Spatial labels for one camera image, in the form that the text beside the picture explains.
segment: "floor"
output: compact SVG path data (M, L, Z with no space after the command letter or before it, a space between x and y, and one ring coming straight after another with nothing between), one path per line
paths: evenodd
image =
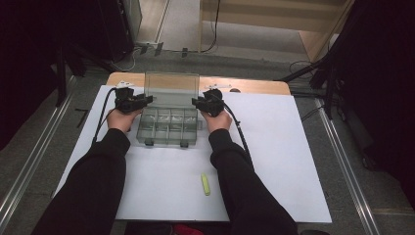
M204 55L188 55L187 58L182 59L180 53L167 52L167 50L181 51L184 47L189 50L197 49L195 26L198 20L196 13L199 9L199 1L140 0L140 2L143 21L136 43L155 48L159 43L163 43L162 49L165 53L156 57L155 50L149 48L146 54L132 54L131 57L116 64L124 70L193 71L205 75L273 79L290 74L288 69L295 71L307 64L308 58L296 31L229 23L220 23L217 26L217 40L213 50ZM206 33L204 48L207 48L213 39L212 27L211 23L204 23ZM307 87L309 74L303 77L289 83L293 92L310 92ZM38 163L38 168L42 170L37 170L33 174L24 195L20 195L21 202L15 214L12 218L8 218L10 221L7 229L0 230L0 234L30 233L37 217L50 201L50 195L56 188L68 161L70 149L73 149L80 133L81 128L78 125L84 113L77 110L89 109L93 102L93 94L101 84L105 84L107 78L107 73L93 65L88 65L88 73L85 77L75 78L77 85L72 89L73 100L68 105L68 113L61 117L59 126L51 130L52 135L53 133L55 135L47 140L49 147L41 153L43 160ZM0 152L2 181L0 195L3 199L20 174L27 157L32 155L30 146L36 144L38 136L44 130L39 126L45 126L49 117L56 111L50 108L53 107L55 99L56 93L51 94L21 128L15 136L15 141ZM305 117L318 106L314 99L309 98L296 98L296 102L301 117ZM330 124L336 127L342 144L341 149L345 150L346 156L339 156L334 150L334 140L330 138L328 132L330 126L327 127ZM360 151L339 116L334 116L334 119L327 124L324 114L317 112L305 120L303 126L334 223L300 224L300 231L320 229L331 234L345 235L415 234L415 212L406 202L398 183L385 172L370 171L362 166ZM23 141L29 144L22 147ZM57 158L62 149L68 152ZM351 171L348 173L356 179L354 183L357 185L349 185L349 181L346 180L349 174L345 172L342 165L349 166ZM351 189L360 190L364 197L353 197L355 192ZM359 214L361 211L358 206L361 202L356 200L367 203L370 213L366 215L373 216L372 218L365 218ZM365 219L372 220L374 223L369 223L368 228ZM112 234L122 234L123 228L124 223L116 222Z

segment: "handheld controller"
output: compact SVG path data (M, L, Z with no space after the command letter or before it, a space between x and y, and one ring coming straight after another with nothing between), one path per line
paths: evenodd
M209 113L212 117L217 117L224 109L222 92L218 89L211 89L204 92L204 96L199 96L198 99L193 98L192 105L202 112Z
M134 90L128 87L120 88L115 91L115 106L124 114L141 110L147 104L153 102L153 96L146 97L145 94L134 96Z

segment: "black sleeve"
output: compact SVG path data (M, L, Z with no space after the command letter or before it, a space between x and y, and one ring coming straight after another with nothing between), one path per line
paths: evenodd
M209 142L232 234L298 234L297 224L263 185L229 131L215 130Z
M125 181L125 154L130 143L118 129L71 169L32 234L110 234Z

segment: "gray floor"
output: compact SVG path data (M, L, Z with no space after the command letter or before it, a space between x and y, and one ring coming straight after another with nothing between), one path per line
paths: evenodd
M166 34L161 34L161 38L167 45L167 41L170 39L165 36ZM295 38L296 34L290 32L290 36ZM255 53L251 49L249 55L241 53L244 50L237 50L237 52L233 50L233 52L229 51L226 55L190 54L186 58L181 58L178 53L165 51L159 56L155 56L155 51L150 48L146 54L140 55L139 51L134 54L136 66L131 71L195 72L202 75L271 80L290 74L291 62L297 59L302 60L305 56L303 48L296 40L276 40L280 45L290 41L294 42L294 44L284 47L286 49L285 53L292 53L291 56L284 57L283 54L280 54L278 60L264 59L261 56L261 50ZM117 65L124 69L130 69L133 65L131 58L127 57ZM51 200L50 195L58 185L82 128L78 125L82 120L83 112L75 109L89 110L100 85L105 84L109 76L104 70L93 64L86 62L86 65L88 68L87 74L84 77L75 78L76 86L73 89L68 109L42 155L42 161L25 190L4 234L29 234ZM307 87L307 81L307 78L300 78L291 82L291 90L311 92ZM22 126L13 141L0 152L1 197L7 194L18 177L44 126L54 112L55 101L56 93L53 93ZM316 108L314 99L296 98L296 102L301 117ZM333 114L334 123L346 150L348 160L371 212L374 214L380 233L391 235L415 234L415 213L407 203L398 182L387 173L369 171L362 166L361 155L346 124L336 115L336 110L333 111ZM366 234L321 116L316 114L308 118L303 122L303 127L326 195L333 223L302 223L299 225L299 231L320 229L330 234ZM122 234L124 224L123 221L116 222L113 234Z

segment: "person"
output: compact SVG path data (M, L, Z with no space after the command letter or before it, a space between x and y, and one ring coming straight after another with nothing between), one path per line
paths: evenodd
M66 183L43 213L32 234L110 234L125 180L125 134L136 111L108 115L108 132L102 141L71 169ZM232 235L298 234L297 224L263 185L246 161L245 151L232 141L232 118L202 112L207 121L210 162L217 169Z

